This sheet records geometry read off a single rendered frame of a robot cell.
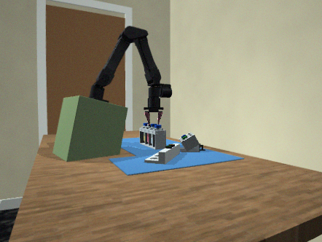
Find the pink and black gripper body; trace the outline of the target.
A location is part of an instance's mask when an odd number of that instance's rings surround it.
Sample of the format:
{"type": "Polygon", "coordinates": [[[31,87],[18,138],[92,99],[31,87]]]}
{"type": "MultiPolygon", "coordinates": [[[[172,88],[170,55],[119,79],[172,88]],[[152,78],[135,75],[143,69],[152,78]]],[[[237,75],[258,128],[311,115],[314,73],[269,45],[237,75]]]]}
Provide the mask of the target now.
{"type": "Polygon", "coordinates": [[[149,97],[149,107],[144,107],[144,110],[149,110],[148,112],[159,112],[163,110],[163,107],[159,107],[159,97],[149,97]]]}

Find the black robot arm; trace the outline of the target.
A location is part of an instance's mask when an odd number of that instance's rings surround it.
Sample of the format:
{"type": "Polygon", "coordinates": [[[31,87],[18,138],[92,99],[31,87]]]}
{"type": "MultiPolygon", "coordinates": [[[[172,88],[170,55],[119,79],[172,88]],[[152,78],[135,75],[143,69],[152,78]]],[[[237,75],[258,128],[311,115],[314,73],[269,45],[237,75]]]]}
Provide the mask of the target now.
{"type": "Polygon", "coordinates": [[[161,75],[152,57],[151,50],[148,44],[148,32],[146,30],[127,26],[125,30],[119,35],[116,46],[114,47],[112,53],[109,56],[105,66],[99,72],[95,86],[92,85],[90,89],[90,97],[95,100],[109,102],[103,100],[104,88],[109,85],[114,78],[114,73],[122,60],[125,51],[129,47],[130,43],[134,43],[138,49],[141,56],[142,63],[144,65],[145,77],[147,81],[147,86],[149,88],[149,97],[160,97],[160,98],[170,98],[172,96],[171,85],[160,84],[161,75]],[[158,87],[159,86],[159,87],[158,87]]]}

